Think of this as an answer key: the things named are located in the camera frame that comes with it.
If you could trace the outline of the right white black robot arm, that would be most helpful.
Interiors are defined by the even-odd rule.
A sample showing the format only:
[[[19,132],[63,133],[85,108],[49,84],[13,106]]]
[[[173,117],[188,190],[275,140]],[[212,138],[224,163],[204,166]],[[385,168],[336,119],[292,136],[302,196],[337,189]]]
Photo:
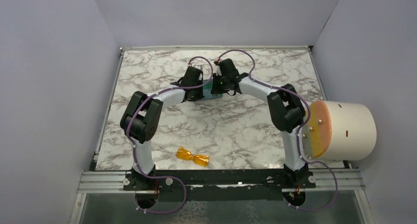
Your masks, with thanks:
[[[296,188],[308,176],[308,165],[303,160],[297,129],[303,124],[305,109],[293,85],[275,88],[267,83],[253,80],[248,73],[239,73],[228,58],[215,61],[220,74],[213,74],[212,94],[228,93],[253,96],[267,103],[271,121],[281,132],[284,150],[284,183]]]

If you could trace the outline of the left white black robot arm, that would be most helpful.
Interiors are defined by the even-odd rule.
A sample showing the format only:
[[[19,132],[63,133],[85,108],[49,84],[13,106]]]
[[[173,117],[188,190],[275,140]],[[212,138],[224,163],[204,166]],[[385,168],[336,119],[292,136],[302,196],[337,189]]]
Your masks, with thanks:
[[[162,110],[202,98],[203,72],[192,66],[188,66],[184,76],[166,89],[150,94],[136,91],[132,95],[120,120],[120,127],[132,142],[132,168],[138,173],[136,184],[141,189],[148,190],[154,185],[151,139],[157,131]]]

